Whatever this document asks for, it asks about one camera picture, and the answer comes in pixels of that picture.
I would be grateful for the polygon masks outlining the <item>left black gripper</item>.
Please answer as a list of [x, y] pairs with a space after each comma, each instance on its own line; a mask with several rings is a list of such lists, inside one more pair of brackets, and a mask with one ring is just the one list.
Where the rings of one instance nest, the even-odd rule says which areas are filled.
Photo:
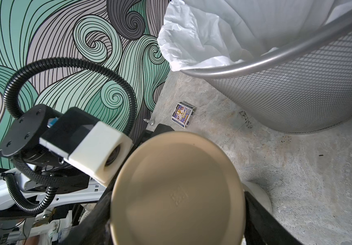
[[72, 193], [88, 188], [90, 177], [39, 143], [40, 136], [49, 129], [48, 121], [62, 115], [43, 104], [32, 107], [10, 126], [0, 143], [0, 156], [9, 159], [22, 156], [27, 164], [35, 165], [36, 173], [45, 176], [50, 176], [51, 173], [63, 177], [78, 175], [81, 182], [67, 182], [57, 190], [58, 193]]

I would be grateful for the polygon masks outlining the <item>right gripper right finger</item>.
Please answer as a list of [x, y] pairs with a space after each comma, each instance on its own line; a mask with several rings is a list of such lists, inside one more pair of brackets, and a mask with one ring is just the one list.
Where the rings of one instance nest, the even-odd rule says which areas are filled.
[[302, 245], [254, 197], [244, 193], [246, 199], [247, 245]]

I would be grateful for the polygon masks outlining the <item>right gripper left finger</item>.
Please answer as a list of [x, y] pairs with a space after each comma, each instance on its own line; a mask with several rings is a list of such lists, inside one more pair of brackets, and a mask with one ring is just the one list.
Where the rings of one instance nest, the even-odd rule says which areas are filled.
[[112, 245], [110, 204], [112, 192], [105, 192], [90, 214], [61, 242], [61, 245]]

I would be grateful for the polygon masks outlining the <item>clear plastic rice jar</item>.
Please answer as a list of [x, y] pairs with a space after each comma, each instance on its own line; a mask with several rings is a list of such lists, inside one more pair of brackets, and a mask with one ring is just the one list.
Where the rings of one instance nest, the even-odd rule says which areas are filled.
[[242, 181], [243, 188], [249, 192], [270, 214], [272, 214], [272, 203], [269, 195], [257, 184]]

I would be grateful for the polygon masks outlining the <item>beige jar lid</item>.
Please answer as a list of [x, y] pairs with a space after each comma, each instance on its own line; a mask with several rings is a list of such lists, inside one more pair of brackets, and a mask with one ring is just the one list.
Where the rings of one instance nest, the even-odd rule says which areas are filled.
[[240, 245], [244, 190], [223, 150], [190, 132], [163, 133], [122, 167], [111, 200], [116, 245]]

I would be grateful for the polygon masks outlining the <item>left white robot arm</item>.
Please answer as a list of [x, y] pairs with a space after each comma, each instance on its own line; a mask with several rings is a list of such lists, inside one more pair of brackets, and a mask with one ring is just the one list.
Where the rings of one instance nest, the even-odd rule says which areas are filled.
[[77, 224], [82, 204], [97, 202], [105, 190], [40, 145], [48, 122], [60, 116], [46, 105], [36, 105], [13, 122], [0, 145], [0, 156], [22, 156], [36, 173], [65, 178], [58, 189], [49, 190], [16, 168], [0, 168], [0, 245], [36, 235], [55, 242], [62, 229]]

